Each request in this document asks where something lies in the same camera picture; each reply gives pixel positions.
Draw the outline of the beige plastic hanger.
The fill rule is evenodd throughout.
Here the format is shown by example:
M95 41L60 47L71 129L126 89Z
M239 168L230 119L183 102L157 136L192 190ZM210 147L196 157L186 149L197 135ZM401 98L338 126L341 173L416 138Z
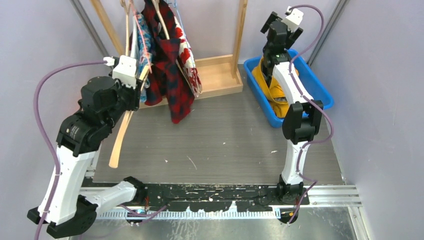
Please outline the beige plastic hanger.
M140 73L139 79L142 80L142 84L140 87L141 91L145 88L146 80L150 71L151 71L151 66L145 66ZM123 144L125 134L127 132L127 129L133 114L134 114L134 111L126 111L124 113L121 125L119 127L119 130L118 130L118 133L112 148L112 152L109 158L108 166L110 168L117 169L119 166L122 144Z
M130 1L120 0L120 5L125 13L125 55L130 56Z

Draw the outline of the blue floral garment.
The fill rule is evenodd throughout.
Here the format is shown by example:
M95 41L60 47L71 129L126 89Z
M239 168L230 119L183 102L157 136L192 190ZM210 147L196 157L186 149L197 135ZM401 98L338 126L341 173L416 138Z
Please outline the blue floral garment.
M139 79L143 69L147 67L147 74L150 73L148 63L152 63L154 55L154 39L151 30L141 12L136 12L133 20L133 36L132 36L130 56L137 59L136 76Z

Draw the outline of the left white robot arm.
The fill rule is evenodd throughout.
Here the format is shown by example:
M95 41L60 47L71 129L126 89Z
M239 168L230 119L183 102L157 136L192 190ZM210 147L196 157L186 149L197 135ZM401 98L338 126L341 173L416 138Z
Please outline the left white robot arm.
M81 235L98 215L121 204L138 207L146 201L146 185L132 176L99 193L80 194L86 171L99 156L103 140L126 111L139 108L141 85L140 80L135 87L128 87L117 78L98 76L81 88L79 109L63 120L56 138L60 169L50 180L49 187L55 188L55 193L49 209L45 210L48 201L43 200L27 213L33 223L46 224L51 237Z

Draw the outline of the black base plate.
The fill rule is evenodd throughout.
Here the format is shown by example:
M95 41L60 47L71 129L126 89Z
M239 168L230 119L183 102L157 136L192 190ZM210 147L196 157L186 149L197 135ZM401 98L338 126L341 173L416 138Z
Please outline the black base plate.
M134 210L147 207L150 211L165 208L170 212L227 212L232 205L236 211L266 212L273 206L294 207L298 203L308 205L307 193L299 195L282 195L277 185L257 184L174 184L149 183L144 189L144 196L124 203Z

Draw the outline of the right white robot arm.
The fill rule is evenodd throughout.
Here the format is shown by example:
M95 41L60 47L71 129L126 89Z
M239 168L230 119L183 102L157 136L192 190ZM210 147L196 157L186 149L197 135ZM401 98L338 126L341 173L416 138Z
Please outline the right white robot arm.
M294 67L294 57L288 50L303 33L300 23L303 12L288 7L285 17L272 12L260 30L266 34L259 63L260 75L268 88L278 84L284 93L288 109L282 123L287 140L286 159L276 187L276 197L283 205L291 205L304 196L301 177L308 147L321 126L323 103L315 101L301 82Z

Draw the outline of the yellow skirt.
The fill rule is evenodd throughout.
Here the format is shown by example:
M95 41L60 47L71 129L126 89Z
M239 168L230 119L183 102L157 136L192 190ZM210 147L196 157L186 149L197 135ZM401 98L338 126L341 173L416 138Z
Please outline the yellow skirt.
M289 104L286 100L286 96L282 87L275 77L272 77L270 85L267 85L264 74L262 72L263 60L264 57L261 57L258 65L252 70L252 75L276 117L282 119L287 114Z

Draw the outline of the red black plaid dress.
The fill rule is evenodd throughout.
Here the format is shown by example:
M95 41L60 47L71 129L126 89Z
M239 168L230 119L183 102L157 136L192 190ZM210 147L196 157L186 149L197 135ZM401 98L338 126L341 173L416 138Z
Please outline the red black plaid dress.
M158 7L163 24L151 0L144 2L142 11L153 37L152 73L148 76L150 86L146 90L145 104L157 105L165 97L171 121L178 124L191 112L195 96L177 66L181 39L178 36L175 15L163 0L158 2Z

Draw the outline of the red white floral garment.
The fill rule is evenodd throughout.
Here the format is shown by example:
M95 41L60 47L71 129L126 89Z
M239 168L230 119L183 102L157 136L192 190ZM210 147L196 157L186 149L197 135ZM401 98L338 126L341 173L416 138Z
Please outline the red white floral garment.
M187 36L180 25L176 16L174 16L176 36L180 39L179 45L179 62L182 67L182 71L186 81L189 85L195 98L203 92L203 86L199 77L196 62L191 49L191 46L187 40Z

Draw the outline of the beige hanger under plaid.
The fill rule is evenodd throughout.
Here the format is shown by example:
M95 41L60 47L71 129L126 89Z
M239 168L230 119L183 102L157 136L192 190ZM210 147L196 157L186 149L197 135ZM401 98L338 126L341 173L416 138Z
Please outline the beige hanger under plaid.
M159 22L160 22L160 24L161 24L161 26L162 26L162 29L163 29L163 32L164 32L165 38L166 38L167 40L169 40L169 39L170 39L169 32L168 32L167 26L166 26L166 24L165 24L165 21L164 21L164 19L163 19L163 16L162 16L162 14L161 14L159 3L160 3L160 1L159 1L159 0L152 0L152 4L153 4L153 6L154 6L154 8L155 8L155 11L156 11L156 14L157 14L157 16L158 16Z

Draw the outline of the blue plastic bin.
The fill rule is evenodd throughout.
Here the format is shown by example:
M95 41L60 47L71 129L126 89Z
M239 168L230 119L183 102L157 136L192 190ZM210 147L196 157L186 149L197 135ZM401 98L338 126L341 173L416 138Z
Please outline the blue plastic bin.
M247 59L243 63L243 67L247 74L247 84L250 87L255 99L259 103L262 112L269 125L273 128L281 128L284 122L283 118L278 118L274 111L271 108L266 96L261 90L260 86L257 84L254 76L253 69L258 66L261 60L260 56L256 56L250 59ZM331 94L327 91L321 81L317 78L305 60L300 56L294 61L294 67L299 71L299 79L302 82L305 89L315 100L320 100L323 103L323 108L329 109L334 105L334 99Z

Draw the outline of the wooden clothes rack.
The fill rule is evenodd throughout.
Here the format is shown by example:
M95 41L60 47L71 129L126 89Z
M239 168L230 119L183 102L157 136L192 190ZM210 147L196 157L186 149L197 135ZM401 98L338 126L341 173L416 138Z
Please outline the wooden clothes rack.
M91 0L94 29L105 56L125 54L125 11L119 0ZM202 84L199 99L240 93L243 82L238 69L247 12L246 0L178 0L181 23L193 50ZM129 11L130 34L133 11Z

